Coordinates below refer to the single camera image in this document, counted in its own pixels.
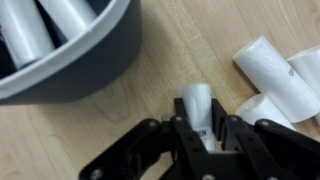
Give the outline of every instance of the gray bin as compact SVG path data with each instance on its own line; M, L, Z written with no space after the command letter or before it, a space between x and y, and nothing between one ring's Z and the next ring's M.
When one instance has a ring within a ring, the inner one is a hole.
M108 18L117 21L111 22L115 24L111 29L104 26ZM92 39L97 42L85 49L84 44L92 44ZM63 103L88 96L130 66L139 52L141 39L140 0L111 0L88 32L62 45L55 54L1 79L0 104Z

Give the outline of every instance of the white label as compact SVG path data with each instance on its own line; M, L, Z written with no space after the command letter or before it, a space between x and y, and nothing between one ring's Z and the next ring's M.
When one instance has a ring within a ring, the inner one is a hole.
M210 127L194 128L201 139L207 139L212 136L212 131Z

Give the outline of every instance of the wooden table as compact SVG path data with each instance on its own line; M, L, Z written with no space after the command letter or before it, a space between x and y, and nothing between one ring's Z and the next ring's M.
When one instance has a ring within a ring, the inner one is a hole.
M286 58L320 44L319 8L318 0L142 0L141 53L120 78L77 102L0 108L1 179L77 179L139 121L171 113L186 83L210 83L234 113L257 91L232 56L260 35ZM320 140L314 120L296 127ZM163 158L144 179L168 164Z

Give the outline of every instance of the wood grain surface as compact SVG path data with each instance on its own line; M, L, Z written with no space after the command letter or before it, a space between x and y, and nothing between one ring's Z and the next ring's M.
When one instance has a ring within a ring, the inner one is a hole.
M77 179L142 119L172 113L186 83L210 83L234 113L257 91L232 56L260 35L285 58L319 45L319 9L319 0L142 0L142 49L120 78L73 103L0 107L0 179ZM314 120L295 126L320 140ZM143 179L170 163L165 155Z

